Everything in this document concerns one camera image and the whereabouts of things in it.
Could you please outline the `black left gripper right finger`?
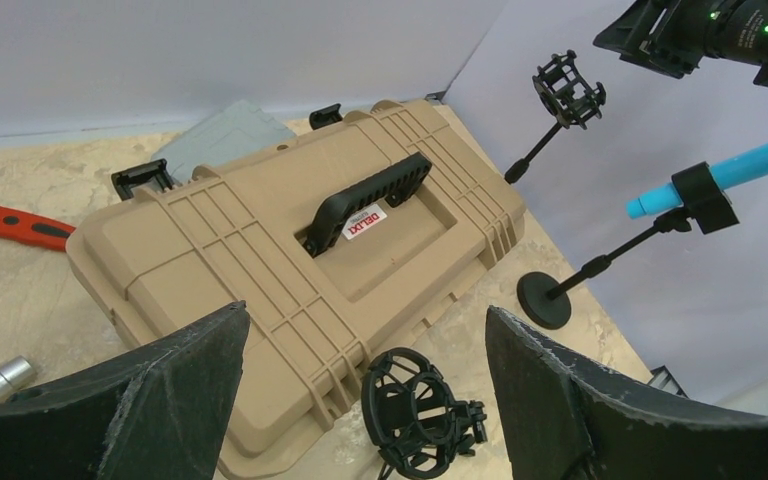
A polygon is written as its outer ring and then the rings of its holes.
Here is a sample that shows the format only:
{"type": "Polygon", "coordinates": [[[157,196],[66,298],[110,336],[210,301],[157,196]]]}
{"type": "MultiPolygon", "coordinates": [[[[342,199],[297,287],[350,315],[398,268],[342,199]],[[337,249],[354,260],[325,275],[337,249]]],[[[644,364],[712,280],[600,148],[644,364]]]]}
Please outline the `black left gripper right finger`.
{"type": "Polygon", "coordinates": [[[500,307],[485,344],[516,479],[768,479],[768,416],[656,389],[500,307]]]}

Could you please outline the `black tripod shock mount stand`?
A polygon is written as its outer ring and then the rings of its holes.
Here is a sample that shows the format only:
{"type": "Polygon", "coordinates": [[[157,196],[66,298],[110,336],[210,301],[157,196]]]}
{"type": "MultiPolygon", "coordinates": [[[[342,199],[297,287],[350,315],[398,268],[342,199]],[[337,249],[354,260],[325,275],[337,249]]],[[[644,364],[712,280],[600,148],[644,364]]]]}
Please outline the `black tripod shock mount stand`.
{"type": "Polygon", "coordinates": [[[397,347],[369,365],[361,390],[363,421],[383,461],[377,477],[436,479],[456,458],[488,441],[482,402],[458,400],[440,370],[397,347]]]}

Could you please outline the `blue microphone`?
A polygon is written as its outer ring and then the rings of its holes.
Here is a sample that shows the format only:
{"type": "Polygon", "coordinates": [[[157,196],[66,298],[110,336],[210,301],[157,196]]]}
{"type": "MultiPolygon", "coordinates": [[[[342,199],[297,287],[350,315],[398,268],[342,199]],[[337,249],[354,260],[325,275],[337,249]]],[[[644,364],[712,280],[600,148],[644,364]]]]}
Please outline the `blue microphone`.
{"type": "MultiPolygon", "coordinates": [[[[717,186],[727,190],[768,176],[768,143],[723,160],[708,170],[717,186]]],[[[652,189],[626,205],[631,219],[660,214],[684,204],[675,180],[652,189]]]]}

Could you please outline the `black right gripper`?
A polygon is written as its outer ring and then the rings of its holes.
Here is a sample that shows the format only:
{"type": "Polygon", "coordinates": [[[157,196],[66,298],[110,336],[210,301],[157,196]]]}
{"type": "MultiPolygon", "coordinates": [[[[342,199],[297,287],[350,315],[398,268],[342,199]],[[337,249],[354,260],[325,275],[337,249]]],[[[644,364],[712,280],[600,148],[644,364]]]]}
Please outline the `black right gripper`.
{"type": "Polygon", "coordinates": [[[662,1],[634,1],[593,45],[673,78],[704,58],[751,65],[753,83],[768,87],[768,1],[670,1],[659,21],[662,13],[662,1]]]}

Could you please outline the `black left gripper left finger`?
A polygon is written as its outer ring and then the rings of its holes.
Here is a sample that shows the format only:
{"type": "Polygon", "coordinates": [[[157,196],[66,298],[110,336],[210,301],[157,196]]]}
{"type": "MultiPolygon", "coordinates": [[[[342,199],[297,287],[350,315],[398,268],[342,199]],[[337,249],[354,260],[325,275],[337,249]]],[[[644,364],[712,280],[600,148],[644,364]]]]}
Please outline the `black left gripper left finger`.
{"type": "Polygon", "coordinates": [[[0,404],[0,479],[210,479],[251,326],[230,303],[0,404]]]}

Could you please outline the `black shock mount round-base stand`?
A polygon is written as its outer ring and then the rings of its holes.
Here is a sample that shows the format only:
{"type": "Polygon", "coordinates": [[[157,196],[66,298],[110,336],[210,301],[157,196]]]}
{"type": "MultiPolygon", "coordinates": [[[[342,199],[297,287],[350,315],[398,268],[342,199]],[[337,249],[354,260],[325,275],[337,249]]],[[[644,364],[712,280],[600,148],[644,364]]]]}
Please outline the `black shock mount round-base stand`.
{"type": "Polygon", "coordinates": [[[538,67],[537,74],[532,77],[535,91],[546,111],[555,119],[555,124],[504,173],[508,184],[515,184],[525,175],[535,157],[562,129],[577,126],[586,130],[589,120],[602,117],[606,89],[601,82],[592,87],[584,79],[575,64],[577,57],[572,49],[563,54],[553,54],[551,60],[538,67]]]}

